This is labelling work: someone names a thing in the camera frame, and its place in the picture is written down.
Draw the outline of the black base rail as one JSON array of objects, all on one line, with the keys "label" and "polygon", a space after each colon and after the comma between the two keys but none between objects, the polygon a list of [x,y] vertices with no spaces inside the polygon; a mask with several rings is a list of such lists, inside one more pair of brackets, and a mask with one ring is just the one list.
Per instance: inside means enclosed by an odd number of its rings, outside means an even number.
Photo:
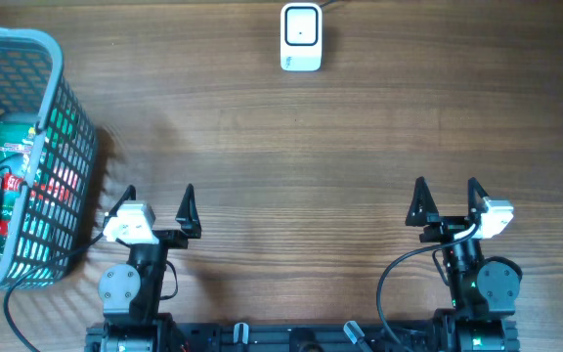
[{"label": "black base rail", "polygon": [[395,344],[378,324],[248,325],[177,324],[164,334],[152,328],[87,329],[86,351],[497,351],[521,349],[513,322],[394,321]]}]

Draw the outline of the grey plastic mesh basket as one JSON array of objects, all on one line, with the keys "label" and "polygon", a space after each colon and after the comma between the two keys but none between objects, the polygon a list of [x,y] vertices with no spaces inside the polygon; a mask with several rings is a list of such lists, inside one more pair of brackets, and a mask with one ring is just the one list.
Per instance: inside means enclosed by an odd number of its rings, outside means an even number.
[{"label": "grey plastic mesh basket", "polygon": [[98,150],[97,130],[64,76],[49,34],[0,27],[0,122],[35,130],[0,261],[0,289],[48,286],[70,269]]}]

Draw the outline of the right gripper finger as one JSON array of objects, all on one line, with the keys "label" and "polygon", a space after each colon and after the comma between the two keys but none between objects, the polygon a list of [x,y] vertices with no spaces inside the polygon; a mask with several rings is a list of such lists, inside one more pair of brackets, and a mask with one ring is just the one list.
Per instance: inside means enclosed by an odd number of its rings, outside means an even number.
[{"label": "right gripper finger", "polygon": [[439,221],[439,211],[424,177],[414,183],[411,205],[405,220],[406,226],[423,227]]},{"label": "right gripper finger", "polygon": [[468,201],[468,215],[470,218],[476,218],[480,213],[487,210],[485,198],[488,193],[481,186],[479,181],[472,177],[467,183],[467,201]]}]

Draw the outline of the green glove package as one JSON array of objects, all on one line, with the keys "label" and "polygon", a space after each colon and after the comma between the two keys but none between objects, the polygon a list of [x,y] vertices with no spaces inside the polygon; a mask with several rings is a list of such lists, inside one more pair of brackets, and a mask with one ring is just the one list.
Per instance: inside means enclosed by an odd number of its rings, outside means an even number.
[{"label": "green glove package", "polygon": [[[0,175],[13,173],[25,178],[33,149],[35,128],[26,123],[0,123]],[[0,261],[10,232],[14,207],[21,192],[1,190],[0,201]]]}]

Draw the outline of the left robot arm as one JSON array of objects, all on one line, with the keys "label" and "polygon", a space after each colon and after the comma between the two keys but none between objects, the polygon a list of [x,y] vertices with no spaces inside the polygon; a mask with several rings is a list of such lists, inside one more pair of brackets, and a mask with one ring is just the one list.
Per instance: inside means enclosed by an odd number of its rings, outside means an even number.
[{"label": "left robot arm", "polygon": [[175,221],[174,229],[156,230],[152,207],[136,199],[132,185],[106,214],[104,236],[125,245],[129,256],[124,264],[108,268],[100,278],[98,294],[105,320],[87,329],[86,351],[190,349],[172,315],[159,311],[159,303],[174,297],[162,293],[165,271],[175,269],[168,251],[186,249],[190,239],[201,237],[193,185],[187,186]]}]

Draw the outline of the white barcode scanner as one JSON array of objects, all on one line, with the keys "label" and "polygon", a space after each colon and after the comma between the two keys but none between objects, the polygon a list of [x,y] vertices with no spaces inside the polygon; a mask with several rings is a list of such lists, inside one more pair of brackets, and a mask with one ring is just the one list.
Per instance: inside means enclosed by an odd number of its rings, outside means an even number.
[{"label": "white barcode scanner", "polygon": [[323,57],[323,12],[316,3],[292,2],[280,12],[280,65],[285,71],[316,71]]}]

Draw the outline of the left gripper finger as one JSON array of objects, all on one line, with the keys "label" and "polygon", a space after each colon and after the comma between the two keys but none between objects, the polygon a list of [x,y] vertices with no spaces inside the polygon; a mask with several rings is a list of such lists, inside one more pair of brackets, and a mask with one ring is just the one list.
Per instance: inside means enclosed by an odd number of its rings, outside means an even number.
[{"label": "left gripper finger", "polygon": [[175,216],[180,231],[189,239],[201,237],[201,223],[195,205],[195,187],[189,184]]},{"label": "left gripper finger", "polygon": [[113,217],[116,215],[118,209],[120,208],[120,206],[126,201],[126,200],[135,200],[136,199],[136,188],[133,185],[129,185],[124,193],[122,194],[122,196],[119,198],[119,200],[115,203],[115,205],[107,212],[107,217]]}]

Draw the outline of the red coffee stick sachet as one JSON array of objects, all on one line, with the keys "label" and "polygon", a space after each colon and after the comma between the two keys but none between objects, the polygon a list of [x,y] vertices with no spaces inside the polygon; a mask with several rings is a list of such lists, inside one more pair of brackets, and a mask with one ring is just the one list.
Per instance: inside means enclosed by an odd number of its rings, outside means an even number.
[{"label": "red coffee stick sachet", "polygon": [[5,192],[19,193],[23,183],[23,177],[17,176],[13,173],[6,173],[3,177],[2,189]]}]

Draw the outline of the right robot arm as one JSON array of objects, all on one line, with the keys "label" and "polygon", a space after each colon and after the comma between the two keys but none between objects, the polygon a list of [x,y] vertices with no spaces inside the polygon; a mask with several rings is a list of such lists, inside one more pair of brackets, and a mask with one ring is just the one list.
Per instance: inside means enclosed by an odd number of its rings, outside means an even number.
[{"label": "right robot arm", "polygon": [[467,201],[467,214],[442,216],[425,179],[415,181],[406,224],[423,229],[421,242],[441,246],[439,268],[453,305],[435,311],[425,341],[416,349],[518,352],[518,330],[509,318],[515,314],[523,272],[515,262],[486,257],[481,249],[481,241],[507,227],[514,207],[506,199],[491,198],[474,178],[468,181]]}]

